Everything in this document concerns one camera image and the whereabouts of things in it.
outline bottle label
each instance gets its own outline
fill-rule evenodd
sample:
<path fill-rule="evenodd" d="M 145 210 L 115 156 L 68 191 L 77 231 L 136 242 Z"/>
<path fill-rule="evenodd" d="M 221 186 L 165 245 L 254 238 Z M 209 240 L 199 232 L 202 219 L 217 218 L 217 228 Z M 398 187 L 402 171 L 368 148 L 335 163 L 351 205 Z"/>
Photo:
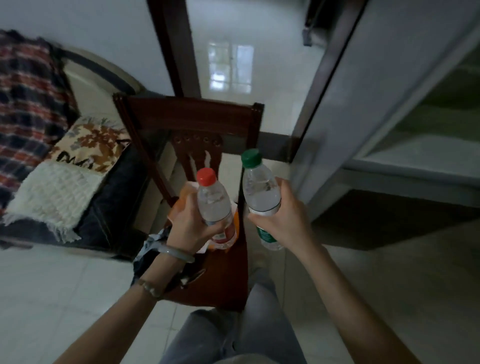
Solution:
<path fill-rule="evenodd" d="M 281 204 L 281 201 L 278 203 L 277 206 L 275 206 L 274 208 L 268 211 L 256 211 L 250 207 L 248 209 L 250 210 L 251 213 L 256 215 L 272 216 L 280 209 L 280 204 Z M 257 226 L 257 232 L 258 232 L 258 235 L 260 236 L 260 239 L 262 239 L 264 242 L 276 243 L 276 239 L 272 235 L 270 235 L 268 232 L 266 232 L 262 228 L 259 228 L 258 226 Z"/>
<path fill-rule="evenodd" d="M 237 235 L 237 232 L 235 230 L 235 224 L 233 223 L 233 215 L 232 212 L 230 211 L 227 216 L 225 216 L 223 219 L 219 220 L 226 220 L 228 222 L 227 227 L 223 232 L 220 234 L 214 235 L 212 237 L 212 241 L 214 241 L 217 244 L 223 244 L 223 243 L 228 243 L 231 239 L 235 238 L 235 235 Z M 215 225 L 219 221 L 205 221 L 205 224 L 208 226 Z"/>

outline bottle with green cap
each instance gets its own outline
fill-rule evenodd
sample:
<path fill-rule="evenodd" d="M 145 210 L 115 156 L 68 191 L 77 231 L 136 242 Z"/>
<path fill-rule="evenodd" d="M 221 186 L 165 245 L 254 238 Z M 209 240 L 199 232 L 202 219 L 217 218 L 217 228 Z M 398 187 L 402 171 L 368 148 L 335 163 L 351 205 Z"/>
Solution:
<path fill-rule="evenodd" d="M 263 163 L 258 149 L 249 149 L 241 155 L 243 194 L 250 212 L 271 216 L 280 208 L 280 188 L 272 173 Z M 262 245 L 269 250 L 281 250 L 281 246 L 267 231 L 257 226 Z"/>

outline wooden door frame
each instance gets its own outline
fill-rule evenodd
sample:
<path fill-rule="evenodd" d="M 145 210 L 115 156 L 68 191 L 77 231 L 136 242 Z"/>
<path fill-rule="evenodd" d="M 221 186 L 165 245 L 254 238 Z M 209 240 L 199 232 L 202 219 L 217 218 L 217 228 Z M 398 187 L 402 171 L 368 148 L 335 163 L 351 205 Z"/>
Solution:
<path fill-rule="evenodd" d="M 295 157 L 366 2 L 345 0 L 292 135 L 260 132 L 257 147 L 264 158 L 291 162 Z M 147 4 L 175 96 L 201 98 L 186 0 L 147 0 Z M 241 150 L 235 139 L 225 142 L 225 153 Z"/>

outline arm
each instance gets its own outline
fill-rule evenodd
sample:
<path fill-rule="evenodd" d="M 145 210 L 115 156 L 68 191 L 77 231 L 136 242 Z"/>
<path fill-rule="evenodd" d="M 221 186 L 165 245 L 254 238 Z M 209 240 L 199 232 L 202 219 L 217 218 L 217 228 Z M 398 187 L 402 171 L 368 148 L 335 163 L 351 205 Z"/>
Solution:
<path fill-rule="evenodd" d="M 356 364 L 420 363 L 387 324 L 362 300 L 327 250 L 316 244 L 305 206 L 288 181 L 278 179 L 279 211 L 269 217 L 249 215 L 302 262 Z"/>
<path fill-rule="evenodd" d="M 225 227 L 222 223 L 206 226 L 198 212 L 196 194 L 187 197 L 185 209 L 173 223 L 167 245 L 196 253 L 213 235 Z M 159 254 L 142 279 L 157 291 L 165 287 L 185 263 L 167 254 Z M 133 285 L 85 333 L 55 361 L 55 364 L 118 364 L 155 307 L 156 300 L 139 285 Z"/>

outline person's left arm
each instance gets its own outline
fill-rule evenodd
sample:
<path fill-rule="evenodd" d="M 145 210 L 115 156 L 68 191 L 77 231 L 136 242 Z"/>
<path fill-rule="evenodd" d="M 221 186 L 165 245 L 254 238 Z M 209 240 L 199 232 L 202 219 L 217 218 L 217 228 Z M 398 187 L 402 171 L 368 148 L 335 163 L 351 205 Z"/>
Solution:
<path fill-rule="evenodd" d="M 175 218 L 167 240 L 167 245 L 190 254 L 224 229 L 222 223 L 206 226 L 196 202 L 196 194 L 187 197 L 185 209 Z M 159 254 L 142 279 L 156 291 L 163 292 L 184 265 L 183 261 L 168 254 Z M 142 286 L 133 285 L 54 364 L 120 363 L 156 303 Z"/>

